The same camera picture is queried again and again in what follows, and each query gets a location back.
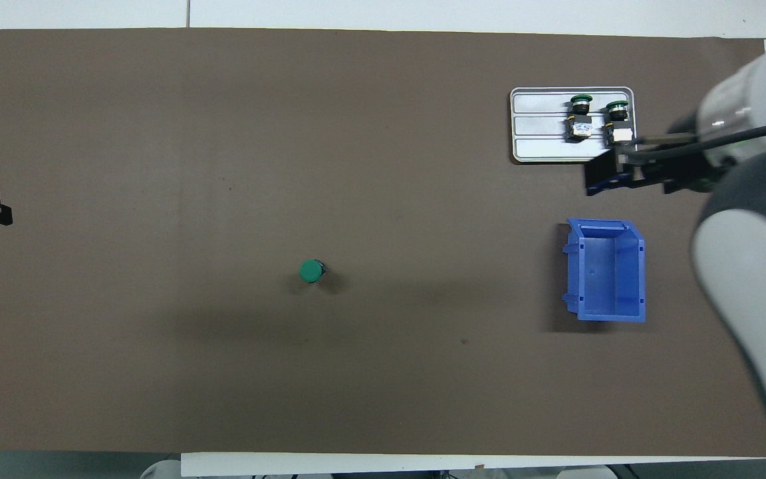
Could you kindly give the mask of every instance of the green push button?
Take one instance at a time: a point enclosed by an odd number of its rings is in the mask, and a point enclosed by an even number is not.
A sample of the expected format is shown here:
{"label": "green push button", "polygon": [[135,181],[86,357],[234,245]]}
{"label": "green push button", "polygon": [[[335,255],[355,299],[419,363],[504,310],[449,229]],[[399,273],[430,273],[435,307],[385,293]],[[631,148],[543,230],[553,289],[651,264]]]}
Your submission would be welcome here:
{"label": "green push button", "polygon": [[307,259],[301,264],[301,279],[307,283],[316,282],[326,272],[327,267],[317,259]]}

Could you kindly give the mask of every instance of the brown mat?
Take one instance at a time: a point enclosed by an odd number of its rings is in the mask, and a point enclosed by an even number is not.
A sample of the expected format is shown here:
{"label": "brown mat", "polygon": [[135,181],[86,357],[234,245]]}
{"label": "brown mat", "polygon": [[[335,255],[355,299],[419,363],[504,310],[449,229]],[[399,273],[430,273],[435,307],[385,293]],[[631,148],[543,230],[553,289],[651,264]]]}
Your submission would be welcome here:
{"label": "brown mat", "polygon": [[[761,51],[0,31],[0,448],[766,455],[690,267],[705,196],[587,198],[578,166],[511,163],[507,110],[627,85],[662,132]],[[568,216],[639,227],[648,322],[565,311]]]}

